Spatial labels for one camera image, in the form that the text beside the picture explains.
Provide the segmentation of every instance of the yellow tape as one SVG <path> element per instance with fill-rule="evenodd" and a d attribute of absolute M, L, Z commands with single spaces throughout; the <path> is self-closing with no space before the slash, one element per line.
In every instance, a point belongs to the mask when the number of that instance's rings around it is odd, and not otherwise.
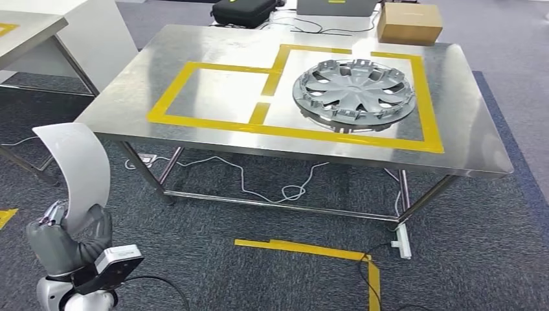
<path fill-rule="evenodd" d="M 182 117 L 179 115 L 158 115 L 151 111 L 148 115 L 149 121 L 168 125 L 193 126 L 196 128 L 213 128 L 217 130 L 237 131 L 284 136 L 292 138 L 313 139 L 317 141 L 333 141 L 335 143 L 364 144 L 386 148 L 397 148 L 415 151 L 438 152 L 437 148 L 431 148 L 423 141 L 409 141 L 406 139 L 394 139 L 385 137 L 372 137 L 349 135 L 345 133 L 320 132 L 314 130 L 302 130 L 299 128 L 283 128 L 270 125 L 245 124 L 228 121 L 217 121 Z"/>
<path fill-rule="evenodd" d="M 8 32 L 16 29 L 19 25 L 15 25 L 15 24 L 2 24 L 0 23 L 0 37 L 1 36 L 4 36 L 5 34 L 7 34 Z"/>
<path fill-rule="evenodd" d="M 294 251 L 297 253 L 308 253 L 308 254 L 337 257 L 337 258 L 356 260 L 356 261 L 360 261 L 363 258 L 365 258 L 366 260 L 371 259 L 370 256 L 365 257 L 364 253 L 360 253 L 357 251 L 344 251 L 341 249 L 324 248 L 321 246 L 286 242 L 281 240 L 271 240 L 270 242 L 258 242 L 258 241 L 235 239 L 234 245 L 249 246 L 252 248 L 277 249 L 280 251 Z"/>
<path fill-rule="evenodd" d="M 271 106 L 268 102 L 258 102 L 254 112 L 252 112 L 252 116 L 250 117 L 250 121 L 248 123 L 250 124 L 263 124 L 265 122 L 265 118 L 267 116 L 267 112 L 269 111 L 269 107 Z"/>
<path fill-rule="evenodd" d="M 295 247 L 295 249 L 301 249 L 301 252 L 303 253 L 324 255 L 324 256 L 350 259 L 350 260 L 356 260 L 356 261 L 360 261 L 360 260 L 369 261 L 372 259 L 372 256 L 364 255 L 364 253 L 360 253 L 358 251 L 345 251 L 345 250 L 335 249 L 335 248 L 324 248 L 322 246 L 294 243 L 294 242 L 288 242 L 283 240 L 269 240 L 269 243 L 283 245 L 283 246 L 293 246 Z"/>
<path fill-rule="evenodd" d="M 379 269 L 375 266 L 372 261 L 368 261 L 368 306 L 370 311 L 380 311 L 381 306 L 377 300 L 376 293 L 379 295 L 379 300 L 381 300 L 381 282 L 379 278 Z"/>
<path fill-rule="evenodd" d="M 421 130 L 423 132 L 423 141 L 435 150 L 435 152 L 444 153 L 440 134 L 438 133 L 438 126 L 436 125 L 436 117 L 432 108 L 431 92 L 429 91 L 429 84 L 427 83 L 427 76 L 425 74 L 421 56 L 385 52 L 372 52 L 371 55 L 410 61 L 412 75 L 414 77 L 414 89 L 416 90 L 418 114 L 420 116 Z"/>
<path fill-rule="evenodd" d="M 17 209 L 9 209 L 7 211 L 0 211 L 0 229 L 4 228 L 4 225 L 8 222 L 13 215 L 15 215 Z"/>
<path fill-rule="evenodd" d="M 394 148 L 412 151 L 443 153 L 442 142 L 440 141 L 440 135 L 438 133 L 438 127 L 436 125 L 436 119 L 432 108 L 431 95 L 429 93 L 429 86 L 427 84 L 427 78 L 425 77 L 425 70 L 423 68 L 423 62 L 421 56 L 407 55 L 407 54 L 394 54 L 384 52 L 372 52 L 372 56 L 388 57 L 388 58 L 402 58 L 410 60 L 412 65 L 413 77 L 416 86 L 417 106 L 420 115 L 420 123 L 423 131 L 424 141 L 413 141 L 408 139 L 393 139 L 384 137 L 370 137 L 363 135 L 354 135 L 346 133 L 334 133 L 334 132 L 321 132 L 315 130 L 303 130 L 298 128 L 283 128 L 278 126 L 268 126 L 262 123 L 265 120 L 268 107 L 265 103 L 259 103 L 252 113 L 252 117 L 248 124 L 229 122 L 229 121 L 216 121 L 208 119 L 198 119 L 193 117 L 184 117 L 177 115 L 167 115 L 166 112 L 170 107 L 170 104 L 175 100 L 178 92 L 183 88 L 190 75 L 196 69 L 213 69 L 213 70 L 225 70 L 225 71 L 239 71 L 246 73 L 261 73 L 268 74 L 267 81 L 263 87 L 261 95 L 273 96 L 278 87 L 278 82 L 282 76 L 282 71 L 286 66 L 289 53 L 292 50 L 298 51 L 312 51 L 312 52 L 329 52 L 335 54 L 351 54 L 350 49 L 332 49 L 329 47 L 310 47 L 306 45 L 291 45 L 281 44 L 278 54 L 274 59 L 272 68 L 258 68 L 258 67 L 246 67 L 236 65 L 222 65 L 216 63 L 197 63 L 187 62 L 181 72 L 176 76 L 168 89 L 157 101 L 156 105 L 151 109 L 147 118 L 149 122 L 179 125 L 179 126 L 192 126 L 197 128 L 212 128 L 216 130 L 228 130 L 248 133 L 258 133 L 266 135 L 276 135 L 284 137 L 292 137 L 299 139 L 313 139 L 318 141 L 332 141 L 335 143 L 350 143 L 350 144 L 363 144 L 368 146 L 377 146 L 384 148 Z"/>

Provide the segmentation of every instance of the white connector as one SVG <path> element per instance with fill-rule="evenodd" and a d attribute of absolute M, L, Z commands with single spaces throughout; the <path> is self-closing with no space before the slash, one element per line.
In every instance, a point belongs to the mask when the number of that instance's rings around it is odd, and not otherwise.
<path fill-rule="evenodd" d="M 406 224 L 401 224 L 396 228 L 396 241 L 392 241 L 391 246 L 400 250 L 400 258 L 412 258 L 412 250 L 410 249 L 410 240 L 408 240 Z"/>

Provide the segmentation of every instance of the stainless steel table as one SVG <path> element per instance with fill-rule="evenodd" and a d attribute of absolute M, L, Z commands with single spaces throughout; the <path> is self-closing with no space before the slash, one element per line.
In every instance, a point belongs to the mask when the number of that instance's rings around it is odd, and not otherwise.
<path fill-rule="evenodd" d="M 513 167 L 461 48 L 389 45 L 373 38 L 168 25 L 77 118 L 118 141 L 168 201 L 183 196 L 391 222 L 409 258 L 405 222 L 458 176 L 501 178 Z M 327 59 L 371 59 L 398 68 L 417 107 L 402 121 L 356 130 L 300 110 L 294 81 Z M 130 143 L 179 148 L 156 178 Z M 164 182 L 183 147 L 398 170 L 400 216 L 177 192 Z M 406 170 L 445 174 L 410 203 Z"/>
<path fill-rule="evenodd" d="M 0 69 L 4 69 L 40 43 L 43 43 L 46 40 L 52 40 L 90 91 L 90 94 L 77 95 L 97 96 L 99 94 L 97 88 L 56 36 L 56 33 L 67 25 L 67 21 L 62 16 L 0 10 Z M 51 91 L 36 87 L 11 85 L 0 85 L 0 87 L 74 95 L 74 93 Z M 15 164 L 28 170 L 47 183 L 53 185 L 57 184 L 57 181 L 54 178 L 44 174 L 44 170 L 53 160 L 52 157 L 48 157 L 42 165 L 35 167 L 2 145 L 0 145 L 0 156 L 5 156 L 7 159 L 13 161 Z"/>

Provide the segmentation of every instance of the white cable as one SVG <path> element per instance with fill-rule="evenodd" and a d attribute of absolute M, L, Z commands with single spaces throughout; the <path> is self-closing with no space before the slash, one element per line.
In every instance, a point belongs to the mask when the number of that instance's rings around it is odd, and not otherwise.
<path fill-rule="evenodd" d="M 396 212 L 396 216 L 397 217 L 400 217 L 400 213 L 398 211 L 398 200 L 400 199 L 400 190 L 398 191 L 398 194 L 396 195 L 396 200 L 395 200 L 395 212 Z"/>
<path fill-rule="evenodd" d="M 158 160 L 158 159 L 162 159 L 162 160 L 167 160 L 169 161 L 170 159 L 168 159 L 167 157 L 157 157 L 153 163 Z M 204 163 L 204 162 L 207 162 L 207 161 L 210 161 L 212 159 L 218 159 L 232 167 L 236 167 L 238 169 L 240 169 L 240 189 L 242 192 L 244 193 L 248 193 L 248 194 L 253 194 L 255 196 L 258 196 L 260 197 L 261 199 L 267 201 L 267 202 L 270 202 L 270 203 L 282 203 L 284 201 L 295 201 L 295 200 L 298 200 L 299 198 L 301 198 L 301 196 L 303 196 L 305 194 L 305 192 L 307 192 L 305 190 L 305 186 L 311 181 L 311 179 L 313 178 L 313 172 L 315 170 L 315 168 L 317 167 L 321 167 L 322 165 L 327 165 L 329 164 L 329 162 L 325 162 L 325 163 L 321 163 L 321 164 L 317 164 L 317 165 L 313 165 L 311 167 L 311 171 L 309 173 L 309 178 L 307 178 L 307 180 L 305 180 L 305 182 L 303 184 L 301 184 L 301 186 L 298 186 L 298 185 L 287 185 L 287 186 L 284 186 L 280 189 L 280 192 L 282 193 L 282 196 L 284 197 L 284 199 L 281 199 L 281 200 L 278 200 L 278 201 L 273 201 L 273 200 L 270 200 L 269 198 L 266 198 L 265 196 L 261 195 L 261 194 L 258 194 L 257 192 L 253 192 L 253 191 L 250 191 L 250 190 L 246 190 L 246 188 L 244 187 L 244 168 L 239 166 L 239 165 L 236 165 L 234 163 L 231 163 L 225 159 L 223 159 L 222 157 L 218 157 L 218 156 L 213 156 L 213 157 L 209 157 L 207 159 L 203 159 L 203 160 L 199 160 L 199 161 L 194 161 L 194 162 L 191 162 L 191 163 L 187 163 L 187 164 L 183 164 L 183 163 L 180 163 L 180 162 L 177 162 L 178 165 L 182 166 L 182 167 L 189 167 L 191 165 L 194 165 L 194 164 L 198 164 L 198 163 Z M 128 169 L 128 170 L 135 170 L 135 167 L 134 166 L 129 166 L 129 160 L 126 160 L 126 162 L 124 163 L 124 166 Z M 299 189 L 299 193 L 297 194 L 294 194 L 292 196 L 288 196 L 286 194 L 286 189 L 289 189 L 289 188 L 297 188 Z"/>
<path fill-rule="evenodd" d="M 2 146 L 17 146 L 18 144 L 24 143 L 25 141 L 35 139 L 35 138 L 38 138 L 38 136 L 32 136 L 32 137 L 29 137 L 29 138 L 25 138 L 23 140 L 20 140 L 20 141 L 16 142 L 15 144 L 0 144 L 0 145 L 2 145 Z"/>

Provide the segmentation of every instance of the laptop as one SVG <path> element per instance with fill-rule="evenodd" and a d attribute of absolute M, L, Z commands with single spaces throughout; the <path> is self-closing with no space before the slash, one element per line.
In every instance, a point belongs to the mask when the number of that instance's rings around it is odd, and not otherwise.
<path fill-rule="evenodd" d="M 369 17 L 378 0 L 297 0 L 297 15 Z"/>

